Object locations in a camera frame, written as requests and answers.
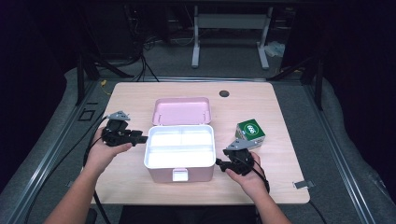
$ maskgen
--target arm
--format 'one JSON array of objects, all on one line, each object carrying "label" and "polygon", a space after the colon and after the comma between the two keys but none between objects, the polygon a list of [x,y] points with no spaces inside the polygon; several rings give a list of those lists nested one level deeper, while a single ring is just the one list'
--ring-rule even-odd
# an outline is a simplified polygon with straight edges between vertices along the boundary
[{"label": "arm", "polygon": [[[100,138],[102,130],[99,129],[96,132],[94,140]],[[118,147],[108,147],[102,140],[97,141],[91,148],[84,169],[49,215],[46,223],[85,223],[96,181],[100,174],[117,154],[131,147],[130,143]]]},{"label": "arm", "polygon": [[[258,163],[254,164],[254,169],[263,175],[262,169],[259,166],[260,157],[254,152],[252,152],[251,155],[253,156],[254,161]],[[247,175],[242,176],[236,174],[230,169],[227,169],[226,173],[232,180],[237,182],[242,187],[247,196],[249,196],[254,204],[256,204],[263,224],[290,223],[290,221],[286,218],[286,216],[268,194],[264,183],[258,175],[256,175],[254,172],[250,172]]]}]

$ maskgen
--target black cable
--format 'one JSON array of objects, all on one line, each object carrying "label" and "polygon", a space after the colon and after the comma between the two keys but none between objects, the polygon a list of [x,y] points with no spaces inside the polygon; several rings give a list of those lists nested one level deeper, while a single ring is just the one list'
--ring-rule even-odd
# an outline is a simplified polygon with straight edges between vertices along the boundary
[{"label": "black cable", "polygon": [[143,57],[143,54],[140,55],[140,60],[142,61],[142,71],[140,72],[139,76],[137,76],[136,82],[138,82],[140,80],[140,78],[146,74],[146,63],[145,63],[145,58]]},{"label": "black cable", "polygon": [[134,77],[131,81],[135,81],[136,79],[138,81],[143,76],[143,74],[145,74],[145,72],[146,72],[146,65],[144,64],[142,57],[140,57],[140,60],[142,61],[142,71],[140,71],[139,75]]},{"label": "black cable", "polygon": [[[237,157],[235,157],[235,156],[232,156],[232,155],[229,155],[229,157],[232,157],[232,159],[236,159],[236,160],[238,160],[238,161],[240,161],[240,162],[242,162],[242,163],[244,163],[247,167],[250,167],[250,165],[249,164],[247,164],[245,161],[242,161],[241,159],[239,159],[239,158],[237,158]],[[254,173],[256,173],[256,175],[258,175],[259,176],[259,178],[262,180],[262,182],[264,182],[264,184],[266,185],[266,186],[268,186],[268,192],[270,191],[270,189],[269,189],[269,183],[268,183],[268,180],[267,180],[267,178],[266,178],[266,176],[265,176],[265,172],[264,172],[264,170],[262,169],[262,174],[260,174],[260,172],[258,172],[256,169],[254,169],[254,167],[250,167],[251,168],[251,170],[254,172]]]},{"label": "black cable", "polygon": [[146,39],[145,43],[143,44],[143,49],[145,49],[145,50],[154,49],[156,41],[159,41],[159,39],[157,38],[157,36],[148,37],[148,38]]},{"label": "black cable", "polygon": [[[99,122],[99,125],[100,125],[103,121],[105,121],[105,119],[107,119],[107,117],[103,117],[102,120]],[[96,133],[96,132],[93,132],[93,133],[92,133],[91,138],[90,138],[90,142],[88,143],[88,146],[87,146],[87,149],[85,149],[84,158],[83,158],[83,160],[82,160],[82,167],[84,167],[84,166],[85,166],[85,163],[87,163],[88,154],[90,154],[90,151],[91,151],[91,148],[93,147],[93,145],[95,145],[95,144],[99,141],[99,139],[102,139],[102,137],[100,137],[100,138],[96,139],[94,143],[92,143],[93,138],[95,137],[95,133]]]},{"label": "black cable", "polygon": [[319,214],[320,218],[322,219],[324,224],[327,224],[326,219],[324,219],[324,216],[321,214],[321,212],[318,210],[318,208],[314,205],[314,203],[312,203],[311,200],[309,200],[309,203],[312,205],[312,207],[315,208],[315,210],[317,211],[317,213]]},{"label": "black cable", "polygon": [[98,206],[99,211],[102,214],[103,219],[105,220],[105,223],[106,224],[111,224],[110,220],[108,219],[108,217],[106,215],[105,209],[103,208],[103,206],[102,206],[102,204],[101,204],[101,202],[99,200],[99,196],[96,193],[96,191],[93,192],[93,198],[95,199],[96,205]]},{"label": "black cable", "polygon": [[30,206],[29,206],[29,210],[26,214],[24,223],[27,223],[29,220],[29,216],[30,213],[32,212],[33,206],[35,205],[35,201],[37,200],[37,197],[40,193],[40,191],[43,189],[43,187],[45,186],[45,184],[47,183],[47,181],[50,179],[50,177],[53,175],[53,173],[55,172],[56,169],[58,169],[58,167],[61,165],[61,163],[64,161],[64,159],[66,159],[66,157],[78,146],[78,144],[85,138],[85,136],[88,134],[88,132],[91,130],[91,128],[97,123],[97,121],[99,120],[99,118],[101,118],[103,116],[104,112],[102,112],[98,118],[96,118],[95,122],[93,123],[93,125],[91,125],[91,127],[87,130],[87,132],[85,132],[81,138],[78,139],[78,141],[71,147],[71,149],[66,152],[66,154],[58,161],[58,163],[52,168],[52,170],[49,172],[49,174],[46,176],[46,178],[44,179],[42,185],[40,186],[40,188],[38,189],[37,193],[35,194],[35,197],[33,198]]},{"label": "black cable", "polygon": [[145,61],[145,65],[146,65],[146,67],[148,68],[148,70],[150,71],[150,73],[154,76],[154,78],[157,80],[157,82],[160,82],[160,80],[158,80],[158,78],[155,76],[155,74],[152,72],[151,68],[149,67],[149,64],[148,64],[148,62],[146,61],[145,56],[142,54],[141,57],[142,57],[143,60]]}]

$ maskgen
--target cable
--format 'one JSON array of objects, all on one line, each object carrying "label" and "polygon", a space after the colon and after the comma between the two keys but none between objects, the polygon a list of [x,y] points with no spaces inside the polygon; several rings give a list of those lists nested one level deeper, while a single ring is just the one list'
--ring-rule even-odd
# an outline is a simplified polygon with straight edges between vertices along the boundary
[{"label": "cable", "polygon": [[105,85],[106,85],[106,84],[107,84],[107,80],[105,80],[105,79],[103,79],[103,80],[100,82],[100,86],[102,87],[102,91],[103,91],[106,95],[111,96],[111,93],[110,93],[110,92],[105,91]]},{"label": "cable", "polygon": [[[88,155],[90,154],[91,148],[92,148],[100,139],[102,139],[103,136],[101,136],[100,138],[96,139],[96,140],[92,143],[93,138],[94,138],[94,134],[91,136],[91,141],[90,141],[90,143],[88,144],[88,147],[87,147],[87,149],[86,149],[86,151],[85,151],[82,167],[84,167],[85,164],[87,163]],[[105,209],[103,208],[102,203],[100,202],[100,199],[99,199],[99,196],[98,196],[96,190],[93,192],[93,198],[95,199],[96,205],[98,206],[99,211],[100,211],[100,213],[101,213],[103,219],[105,220],[105,223],[106,223],[106,224],[111,224],[111,222],[110,222],[110,220],[108,219],[108,216],[107,216],[107,214],[106,214],[106,211],[105,211]]]},{"label": "cable", "polygon": [[[247,164],[245,161],[242,161],[241,159],[239,159],[239,158],[237,158],[237,157],[235,157],[235,156],[229,155],[229,157],[232,157],[232,159],[236,159],[236,160],[238,160],[238,161],[244,163],[247,167],[250,167],[250,165]],[[265,187],[267,188],[267,191],[270,192],[270,185],[269,185],[268,180],[267,180],[267,178],[266,178],[266,176],[265,176],[265,172],[264,172],[264,170],[262,169],[262,167],[261,167],[260,165],[259,165],[259,167],[260,167],[260,169],[262,170],[262,174],[260,174],[260,172],[258,172],[254,167],[250,167],[250,168],[251,168],[251,170],[252,170],[254,173],[256,173],[256,175],[259,176],[259,178],[262,180],[262,182],[264,182],[264,185],[265,185]]]},{"label": "cable", "polygon": [[[189,20],[190,20],[190,22],[191,22],[191,26],[194,27],[194,23],[192,22],[192,19],[191,19],[191,16],[190,16],[190,12],[187,10],[187,7],[186,7],[186,6],[184,6],[184,9],[186,9],[187,15],[189,16]],[[185,43],[185,44],[180,44],[179,42],[177,42],[177,39],[175,39],[175,42],[176,42],[177,44],[179,44],[180,46],[187,46],[187,45],[189,45],[189,44],[192,42],[192,40],[193,40],[194,38],[195,38],[194,33],[192,33],[192,37],[189,38],[189,41],[188,41],[187,43]]]},{"label": "cable", "polygon": [[317,210],[317,213],[319,214],[319,216],[322,219],[323,223],[327,224],[326,219],[324,219],[324,216],[321,214],[321,212],[318,210],[318,208],[314,205],[314,203],[312,203],[311,200],[309,200],[309,203],[312,205],[312,207],[315,208],[315,210]]},{"label": "cable", "polygon": [[26,214],[24,223],[27,223],[29,220],[29,216],[30,213],[32,212],[33,206],[35,205],[35,201],[37,200],[38,195],[40,194],[40,191],[43,189],[43,187],[45,186],[45,184],[47,183],[47,181],[50,179],[50,177],[53,175],[53,173],[55,172],[56,169],[58,169],[59,165],[61,165],[61,163],[64,161],[64,159],[66,159],[66,157],[76,148],[76,146],[78,146],[78,144],[84,139],[84,137],[88,134],[88,132],[91,130],[91,128],[97,123],[97,121],[99,120],[99,118],[101,118],[103,116],[103,114],[105,113],[102,112],[95,120],[95,122],[93,123],[93,125],[91,125],[91,127],[87,130],[87,132],[85,132],[80,139],[78,139],[78,141],[71,147],[71,149],[66,152],[66,154],[58,161],[58,163],[52,168],[52,170],[49,172],[49,174],[46,176],[46,178],[44,179],[42,185],[40,186],[40,188],[38,189],[37,193],[35,194],[35,197],[32,200],[32,203],[29,206],[29,210]]},{"label": "cable", "polygon": [[134,77],[131,81],[138,82],[140,80],[140,78],[142,78],[142,80],[144,81],[145,80],[145,75],[146,75],[146,69],[148,68],[148,70],[154,76],[154,78],[157,80],[157,82],[160,82],[160,80],[157,78],[157,76],[155,76],[154,72],[152,71],[152,69],[150,68],[149,64],[147,63],[146,58],[143,55],[143,53],[140,54],[140,59],[142,61],[142,71],[139,73],[138,76]]},{"label": "cable", "polygon": [[156,42],[162,41],[162,40],[158,40],[158,39],[156,39],[156,38],[157,38],[157,36],[155,36],[155,35],[153,35],[153,36],[151,36],[151,37],[148,37],[148,38],[146,39],[144,45],[143,45],[143,48],[144,48],[145,50],[151,50],[151,49],[153,49],[153,48],[155,47],[155,43],[156,43]]}]

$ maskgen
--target handheld controller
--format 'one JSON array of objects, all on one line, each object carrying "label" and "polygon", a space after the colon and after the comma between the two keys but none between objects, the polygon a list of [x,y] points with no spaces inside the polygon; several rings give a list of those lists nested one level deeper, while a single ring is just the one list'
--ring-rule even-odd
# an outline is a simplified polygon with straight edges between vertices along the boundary
[{"label": "handheld controller", "polygon": [[106,145],[116,147],[125,143],[132,143],[134,147],[136,144],[147,142],[148,138],[142,135],[142,131],[126,130],[128,123],[125,120],[129,120],[129,117],[121,111],[108,116],[107,125],[102,131],[102,139]]},{"label": "handheld controller", "polygon": [[[256,146],[257,143],[250,142],[243,139],[236,139],[232,144],[223,149],[224,155],[226,155],[230,161],[222,161],[216,159],[216,165],[218,165],[222,172],[226,169],[231,169],[239,175],[247,175],[250,171],[254,170],[254,159],[251,153],[248,151],[249,147]],[[264,176],[261,176],[267,191],[270,191],[270,185]]]}]

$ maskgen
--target box lid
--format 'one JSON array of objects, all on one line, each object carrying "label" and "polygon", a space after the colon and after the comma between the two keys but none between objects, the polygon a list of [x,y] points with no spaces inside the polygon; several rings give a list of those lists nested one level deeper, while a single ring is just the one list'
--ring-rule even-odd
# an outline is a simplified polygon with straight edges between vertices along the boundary
[{"label": "box lid", "polygon": [[155,103],[154,125],[208,124],[209,100],[205,97],[162,98]]}]

